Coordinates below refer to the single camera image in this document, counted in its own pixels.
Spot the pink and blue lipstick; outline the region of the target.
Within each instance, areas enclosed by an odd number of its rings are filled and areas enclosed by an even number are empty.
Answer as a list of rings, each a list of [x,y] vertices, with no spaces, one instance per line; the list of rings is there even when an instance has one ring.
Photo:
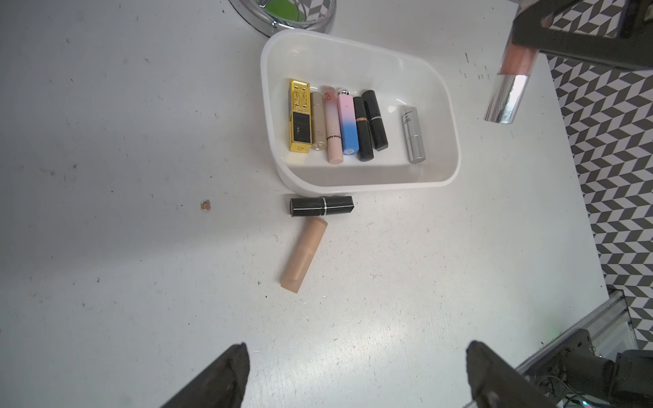
[[[341,89],[338,91],[336,102],[343,153],[345,156],[353,156],[359,151],[353,96],[347,90]]]

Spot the beige lipstick tube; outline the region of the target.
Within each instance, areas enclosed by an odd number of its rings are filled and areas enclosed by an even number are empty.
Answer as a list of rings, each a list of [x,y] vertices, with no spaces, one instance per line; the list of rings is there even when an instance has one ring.
[[[282,274],[281,287],[299,292],[327,227],[328,222],[319,217],[307,221]]]

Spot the gold and black square lipstick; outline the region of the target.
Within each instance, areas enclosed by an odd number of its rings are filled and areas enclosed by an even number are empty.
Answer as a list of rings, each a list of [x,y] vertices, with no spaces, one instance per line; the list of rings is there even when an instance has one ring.
[[[292,79],[289,87],[289,151],[308,153],[312,147],[311,89]]]

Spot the silver lipstick tube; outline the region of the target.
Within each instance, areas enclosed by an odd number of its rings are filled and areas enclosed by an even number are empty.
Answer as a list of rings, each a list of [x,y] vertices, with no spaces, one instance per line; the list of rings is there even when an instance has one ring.
[[[401,113],[404,129],[406,148],[411,164],[422,163],[426,160],[423,144],[423,135],[418,118],[418,110],[413,106],[404,106]]]

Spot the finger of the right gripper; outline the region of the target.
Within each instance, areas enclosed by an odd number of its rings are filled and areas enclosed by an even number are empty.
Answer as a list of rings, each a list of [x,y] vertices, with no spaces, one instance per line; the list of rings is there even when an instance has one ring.
[[[652,68],[652,3],[627,1],[615,37],[600,37],[550,28],[549,19],[575,1],[536,1],[513,20],[512,43],[545,54],[610,66],[623,71]]]

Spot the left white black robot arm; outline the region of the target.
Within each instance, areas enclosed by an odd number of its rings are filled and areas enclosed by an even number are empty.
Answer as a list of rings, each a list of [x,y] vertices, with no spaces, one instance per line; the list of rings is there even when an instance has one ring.
[[[575,331],[524,374],[479,341],[469,344],[466,367],[479,407],[555,407],[563,398],[582,407],[652,405],[651,351],[625,350],[613,360],[599,357],[585,329]],[[239,407],[249,371],[246,344],[234,344],[165,405]]]

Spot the chrome stand with green leaves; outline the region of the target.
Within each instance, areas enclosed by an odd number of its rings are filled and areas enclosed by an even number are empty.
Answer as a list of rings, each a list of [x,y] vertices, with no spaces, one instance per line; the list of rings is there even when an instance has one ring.
[[[336,0],[231,0],[230,4],[266,37],[284,30],[328,33],[337,11]]]

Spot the white plastic storage box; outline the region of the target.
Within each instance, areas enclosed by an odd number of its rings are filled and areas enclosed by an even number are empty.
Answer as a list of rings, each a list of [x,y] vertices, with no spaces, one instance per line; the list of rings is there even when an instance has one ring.
[[[443,78],[409,54],[305,31],[285,31],[263,48],[260,71],[265,120],[277,173],[293,192],[309,197],[448,185],[460,168],[452,102]],[[292,79],[376,93],[389,146],[364,163],[347,156],[332,165],[325,151],[289,151],[289,87]],[[426,160],[409,162],[401,113],[418,110]]]

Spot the clear pink lip gloss tube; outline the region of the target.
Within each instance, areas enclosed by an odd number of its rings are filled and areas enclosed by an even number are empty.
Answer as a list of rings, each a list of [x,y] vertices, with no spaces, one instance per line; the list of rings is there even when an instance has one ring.
[[[335,88],[324,86],[321,91],[327,131],[328,161],[332,165],[340,165],[344,161],[344,153]]]

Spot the black lipstick with silver band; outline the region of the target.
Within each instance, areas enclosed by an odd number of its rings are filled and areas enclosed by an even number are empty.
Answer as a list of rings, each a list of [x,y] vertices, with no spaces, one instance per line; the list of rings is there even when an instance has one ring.
[[[374,149],[377,151],[385,150],[388,148],[389,142],[376,93],[371,89],[365,91],[362,94],[362,101],[366,110]]]

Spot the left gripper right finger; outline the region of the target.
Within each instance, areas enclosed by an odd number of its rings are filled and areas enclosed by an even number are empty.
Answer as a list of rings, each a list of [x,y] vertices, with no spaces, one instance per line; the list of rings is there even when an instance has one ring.
[[[466,370],[477,407],[556,407],[486,344],[472,341],[466,350]]]

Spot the aluminium front rail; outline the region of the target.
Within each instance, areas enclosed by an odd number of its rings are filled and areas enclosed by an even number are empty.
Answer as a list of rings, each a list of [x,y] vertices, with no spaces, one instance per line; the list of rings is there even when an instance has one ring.
[[[639,348],[621,291],[519,367],[479,341],[466,363],[472,407],[652,405],[652,353]]]

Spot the pink and silver lipstick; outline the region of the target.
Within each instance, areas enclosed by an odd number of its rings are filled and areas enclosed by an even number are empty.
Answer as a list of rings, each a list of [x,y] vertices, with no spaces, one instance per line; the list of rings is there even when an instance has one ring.
[[[514,44],[513,36],[511,30],[486,110],[487,122],[514,122],[539,55],[538,49]]]

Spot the bronze lipstick tube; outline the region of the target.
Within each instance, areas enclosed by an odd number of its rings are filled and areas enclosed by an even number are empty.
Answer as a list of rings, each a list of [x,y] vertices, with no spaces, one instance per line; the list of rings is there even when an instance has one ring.
[[[327,148],[327,132],[323,96],[320,92],[311,93],[312,148],[323,151]]]

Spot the black lipstick with gold band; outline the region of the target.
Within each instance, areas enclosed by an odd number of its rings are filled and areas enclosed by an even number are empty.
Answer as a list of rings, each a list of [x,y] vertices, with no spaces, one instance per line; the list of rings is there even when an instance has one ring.
[[[355,124],[358,134],[358,157],[361,162],[369,162],[374,158],[371,131],[367,112],[362,97],[354,97]]]

